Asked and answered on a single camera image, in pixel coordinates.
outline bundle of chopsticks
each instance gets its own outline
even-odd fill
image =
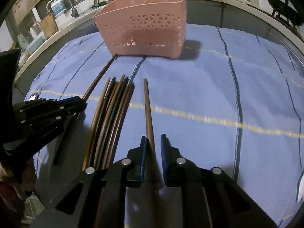
[[[82,170],[103,170],[113,164],[134,87],[125,75],[119,82],[115,77],[107,79],[91,124]]]

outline basket rim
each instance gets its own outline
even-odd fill
[[[108,14],[108,13],[112,13],[112,12],[115,12],[115,11],[119,11],[119,10],[122,10],[122,9],[126,9],[126,8],[130,8],[130,7],[138,7],[138,6],[147,6],[147,5],[150,5],[150,4],[174,4],[174,3],[180,3],[182,2],[183,0],[180,0],[180,1],[176,1],[176,2],[157,2],[157,3],[147,3],[147,4],[138,4],[138,5],[133,5],[133,6],[128,6],[128,7],[123,7],[123,8],[118,8],[118,9],[114,9],[114,10],[111,10],[111,11],[108,11],[108,12],[105,12],[105,13],[102,13],[102,14],[99,14],[97,15],[98,13],[100,13],[104,8],[106,8],[108,5],[102,7],[98,12],[96,12],[96,14],[93,15],[93,18],[97,18],[101,15],[105,15],[105,14]]]

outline silver screw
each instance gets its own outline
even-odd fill
[[[95,172],[95,169],[93,167],[89,167],[89,168],[86,168],[85,172],[86,172],[86,174],[91,175]]]
[[[129,159],[123,159],[123,160],[121,161],[121,163],[122,163],[123,165],[128,165],[128,164],[131,163],[131,160],[129,160]]]
[[[216,174],[216,175],[219,175],[219,174],[222,173],[222,170],[221,170],[220,168],[218,168],[218,167],[214,167],[214,168],[212,169],[212,172],[213,172],[214,174]]]
[[[186,159],[184,159],[184,158],[178,158],[178,159],[176,160],[176,162],[177,162],[178,164],[184,164],[184,163],[186,163]]]

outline wooden cutting board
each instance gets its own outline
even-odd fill
[[[55,34],[58,31],[58,27],[55,22],[54,14],[49,13],[41,22],[40,27],[44,33],[46,39]]]

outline basket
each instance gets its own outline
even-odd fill
[[[115,0],[94,19],[112,55],[178,58],[186,15],[186,0]]]

